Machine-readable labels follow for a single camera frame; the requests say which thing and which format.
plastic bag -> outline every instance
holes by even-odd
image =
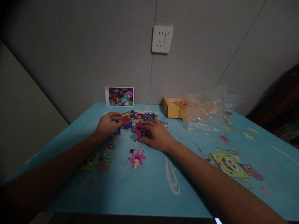
[[[225,112],[233,112],[238,103],[245,98],[244,96],[237,95],[225,95],[224,96],[224,108]]]
[[[218,132],[223,126],[224,96],[227,85],[187,95],[186,120],[189,132]]]

yellow cardboard box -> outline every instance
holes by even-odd
[[[165,115],[169,118],[182,118],[186,122],[186,108],[188,99],[164,97],[162,106]]]

star pattern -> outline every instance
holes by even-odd
[[[225,129],[226,131],[235,131],[233,128],[230,128],[228,126],[224,126],[223,129]]]
[[[242,133],[246,138],[250,138],[251,140],[253,140],[253,137],[252,136],[250,136],[249,134],[247,134],[247,133]]]
[[[250,131],[252,131],[252,132],[254,132],[254,133],[259,133],[257,130],[252,129],[252,128],[248,128],[248,130],[250,130]]]

electrical outlet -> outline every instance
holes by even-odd
[[[169,53],[173,26],[155,25],[153,31],[152,52]]]

table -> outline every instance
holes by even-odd
[[[120,108],[95,103],[7,181],[88,137],[104,114],[130,110],[155,113],[168,123],[168,131],[178,141],[250,189],[284,219],[299,220],[299,151],[236,112],[228,119],[231,125],[221,132],[189,133],[187,123],[181,119],[164,118],[162,106]],[[134,141],[131,130],[123,130],[120,135],[97,148],[57,193],[46,212],[215,216],[169,155]],[[133,162],[128,161],[130,151]]]

